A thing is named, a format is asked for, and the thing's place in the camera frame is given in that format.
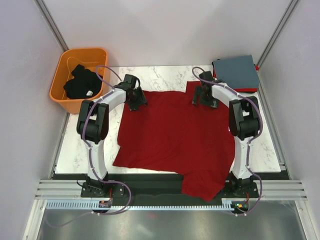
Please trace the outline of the dark red t shirt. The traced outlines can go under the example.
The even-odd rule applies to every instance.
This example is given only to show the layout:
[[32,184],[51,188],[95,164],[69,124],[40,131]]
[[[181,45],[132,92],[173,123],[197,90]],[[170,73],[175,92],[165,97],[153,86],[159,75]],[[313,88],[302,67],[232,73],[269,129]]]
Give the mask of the dark red t shirt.
[[175,172],[183,176],[183,194],[212,200],[229,175],[235,140],[227,106],[193,105],[199,85],[189,81],[185,92],[146,91],[147,105],[137,111],[125,106],[113,165]]

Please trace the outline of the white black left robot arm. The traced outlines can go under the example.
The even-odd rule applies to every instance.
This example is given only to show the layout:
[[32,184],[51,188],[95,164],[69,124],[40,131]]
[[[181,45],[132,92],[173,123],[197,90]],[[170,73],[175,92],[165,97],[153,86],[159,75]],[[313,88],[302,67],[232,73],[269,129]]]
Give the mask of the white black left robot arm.
[[109,132],[109,113],[124,103],[131,111],[148,104],[140,79],[131,74],[126,74],[124,80],[105,95],[81,103],[76,131],[86,144],[88,154],[88,172],[82,184],[82,198],[106,197],[116,185],[108,177],[104,141]]

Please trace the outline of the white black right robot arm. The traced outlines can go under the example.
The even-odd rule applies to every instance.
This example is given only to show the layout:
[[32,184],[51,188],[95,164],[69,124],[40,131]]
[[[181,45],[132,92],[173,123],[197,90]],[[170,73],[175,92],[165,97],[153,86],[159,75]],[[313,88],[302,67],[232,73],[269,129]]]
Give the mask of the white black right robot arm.
[[213,77],[211,71],[193,67],[192,74],[200,80],[195,88],[192,104],[201,103],[217,108],[219,103],[228,107],[228,127],[235,141],[235,157],[229,185],[225,188],[235,197],[245,197],[257,187],[250,167],[253,140],[263,131],[263,120],[255,96],[245,97]]

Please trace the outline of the orange plastic laundry basket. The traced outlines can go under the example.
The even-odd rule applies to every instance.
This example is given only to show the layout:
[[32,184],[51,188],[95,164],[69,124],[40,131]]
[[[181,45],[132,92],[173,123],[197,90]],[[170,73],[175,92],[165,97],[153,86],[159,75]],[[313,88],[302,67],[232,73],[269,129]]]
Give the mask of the orange plastic laundry basket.
[[82,98],[68,98],[64,89],[66,82],[73,78],[72,71],[77,65],[82,65],[85,69],[94,72],[99,65],[109,65],[108,52],[101,47],[72,48],[61,55],[52,80],[49,96],[70,114],[78,114],[83,101]]

